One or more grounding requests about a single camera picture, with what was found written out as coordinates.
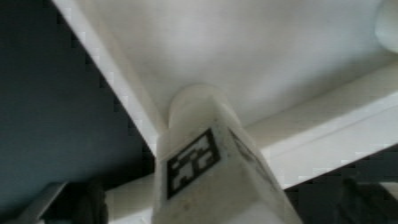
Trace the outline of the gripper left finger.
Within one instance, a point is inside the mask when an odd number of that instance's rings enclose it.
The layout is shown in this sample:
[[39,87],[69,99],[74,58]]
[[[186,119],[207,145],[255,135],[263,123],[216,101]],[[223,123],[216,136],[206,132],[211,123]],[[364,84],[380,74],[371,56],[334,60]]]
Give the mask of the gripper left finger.
[[108,224],[104,198],[97,180],[51,183],[10,224]]

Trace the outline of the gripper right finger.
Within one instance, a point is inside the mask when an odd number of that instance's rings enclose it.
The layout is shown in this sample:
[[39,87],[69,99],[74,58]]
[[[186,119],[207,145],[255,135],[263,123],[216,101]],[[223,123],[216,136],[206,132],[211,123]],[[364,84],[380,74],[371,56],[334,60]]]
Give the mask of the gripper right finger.
[[342,181],[334,224],[398,224],[398,182]]

